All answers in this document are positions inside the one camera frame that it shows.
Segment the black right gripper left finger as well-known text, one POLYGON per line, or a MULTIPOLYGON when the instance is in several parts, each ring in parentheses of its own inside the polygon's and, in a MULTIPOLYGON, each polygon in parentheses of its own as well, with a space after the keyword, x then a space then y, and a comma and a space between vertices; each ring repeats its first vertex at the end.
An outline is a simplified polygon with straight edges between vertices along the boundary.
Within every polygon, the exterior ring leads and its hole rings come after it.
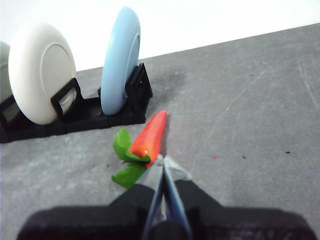
POLYGON ((139 240, 152 222, 163 176, 162 155, 108 205, 57 206, 33 213, 19 240, 139 240))

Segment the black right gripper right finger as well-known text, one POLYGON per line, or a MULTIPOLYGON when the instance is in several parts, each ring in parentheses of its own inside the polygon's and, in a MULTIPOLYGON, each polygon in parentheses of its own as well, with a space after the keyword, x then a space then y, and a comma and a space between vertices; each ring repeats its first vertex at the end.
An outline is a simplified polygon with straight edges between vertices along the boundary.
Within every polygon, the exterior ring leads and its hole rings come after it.
POLYGON ((278 208, 231 207, 198 187, 170 156, 164 158, 168 187, 181 220, 195 240, 315 240, 299 214, 278 208))

